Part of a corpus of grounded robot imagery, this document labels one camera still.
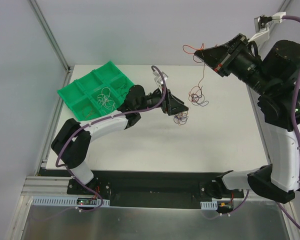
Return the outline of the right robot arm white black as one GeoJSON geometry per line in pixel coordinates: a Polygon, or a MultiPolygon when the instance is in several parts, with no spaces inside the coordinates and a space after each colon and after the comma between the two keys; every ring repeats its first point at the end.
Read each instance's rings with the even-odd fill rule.
{"type": "Polygon", "coordinates": [[[295,82],[300,71],[300,44],[279,40],[265,58],[255,41],[243,34],[194,55],[221,77],[236,76],[259,97],[257,106],[264,115],[272,139],[270,164],[254,170],[226,171],[205,186],[212,198],[227,197],[233,190],[251,190],[279,203],[287,203],[300,191],[300,152],[291,112],[295,111],[300,130],[300,90],[292,103],[295,82]]]}

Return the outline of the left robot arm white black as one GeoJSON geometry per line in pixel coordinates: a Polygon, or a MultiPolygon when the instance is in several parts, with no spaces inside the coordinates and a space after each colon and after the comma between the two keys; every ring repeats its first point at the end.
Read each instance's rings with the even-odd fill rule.
{"type": "Polygon", "coordinates": [[[123,104],[113,113],[91,122],[68,119],[52,141],[51,149],[57,154],[57,160],[62,161],[63,166],[79,181],[79,190],[86,195],[92,194],[96,188],[95,177],[86,163],[90,143],[110,133],[131,128],[141,119],[142,112],[156,108],[168,116],[189,109],[163,86],[146,94],[141,85],[133,85],[123,104]]]}

